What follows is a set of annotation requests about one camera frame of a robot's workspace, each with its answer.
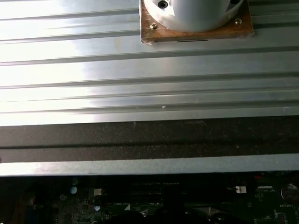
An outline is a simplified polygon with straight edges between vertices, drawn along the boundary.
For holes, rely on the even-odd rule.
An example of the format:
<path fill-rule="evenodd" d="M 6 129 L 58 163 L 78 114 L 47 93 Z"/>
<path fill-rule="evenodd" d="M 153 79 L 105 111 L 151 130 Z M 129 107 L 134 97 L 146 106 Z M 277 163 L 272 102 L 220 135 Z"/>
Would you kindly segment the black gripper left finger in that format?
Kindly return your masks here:
<path fill-rule="evenodd" d="M 176 206 L 172 204 L 170 198 L 163 199 L 162 208 L 155 211 L 153 215 L 144 216 L 138 211 L 124 211 L 119 215 L 109 219 L 110 224 L 165 224 L 171 221 L 177 214 Z"/>

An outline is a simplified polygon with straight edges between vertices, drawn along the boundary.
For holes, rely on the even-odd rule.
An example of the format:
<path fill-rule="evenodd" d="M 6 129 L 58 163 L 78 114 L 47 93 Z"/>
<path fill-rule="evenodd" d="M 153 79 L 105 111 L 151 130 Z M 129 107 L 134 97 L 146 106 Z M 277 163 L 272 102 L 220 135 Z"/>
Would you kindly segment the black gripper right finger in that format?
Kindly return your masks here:
<path fill-rule="evenodd" d="M 175 197 L 177 214 L 183 224 L 234 224 L 231 202 L 225 193 L 182 193 Z"/>

